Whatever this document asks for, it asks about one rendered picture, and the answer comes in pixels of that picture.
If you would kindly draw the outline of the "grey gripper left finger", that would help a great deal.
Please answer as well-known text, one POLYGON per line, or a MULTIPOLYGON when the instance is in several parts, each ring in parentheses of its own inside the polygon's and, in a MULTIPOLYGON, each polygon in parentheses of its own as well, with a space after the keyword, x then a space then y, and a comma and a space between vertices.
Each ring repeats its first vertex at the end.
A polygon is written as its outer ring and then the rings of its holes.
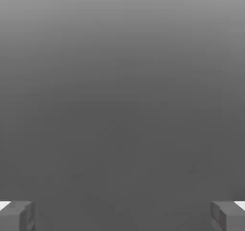
POLYGON ((0 231, 35 231, 35 202, 0 200, 0 231))

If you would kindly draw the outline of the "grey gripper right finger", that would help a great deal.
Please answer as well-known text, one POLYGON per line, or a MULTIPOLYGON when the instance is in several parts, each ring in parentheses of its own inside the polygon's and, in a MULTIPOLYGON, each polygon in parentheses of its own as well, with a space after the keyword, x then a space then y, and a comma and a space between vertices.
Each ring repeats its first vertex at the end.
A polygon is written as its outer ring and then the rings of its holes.
POLYGON ((245 231, 245 201, 212 201, 213 231, 245 231))

